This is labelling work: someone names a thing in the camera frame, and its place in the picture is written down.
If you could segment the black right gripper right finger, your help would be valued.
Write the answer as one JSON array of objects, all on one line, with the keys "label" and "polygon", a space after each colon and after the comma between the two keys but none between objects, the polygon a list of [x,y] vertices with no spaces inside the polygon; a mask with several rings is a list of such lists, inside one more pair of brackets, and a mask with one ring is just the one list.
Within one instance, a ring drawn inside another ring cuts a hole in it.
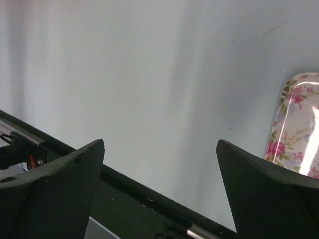
[{"label": "black right gripper right finger", "polygon": [[317,239],[319,181],[226,141],[216,154],[240,239]]}]

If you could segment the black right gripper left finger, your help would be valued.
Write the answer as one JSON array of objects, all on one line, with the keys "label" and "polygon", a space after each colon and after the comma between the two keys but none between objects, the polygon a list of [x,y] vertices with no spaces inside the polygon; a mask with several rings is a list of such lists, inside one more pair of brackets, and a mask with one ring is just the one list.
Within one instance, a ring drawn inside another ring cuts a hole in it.
[{"label": "black right gripper left finger", "polygon": [[0,181],[2,239],[82,239],[104,159],[104,142]]}]

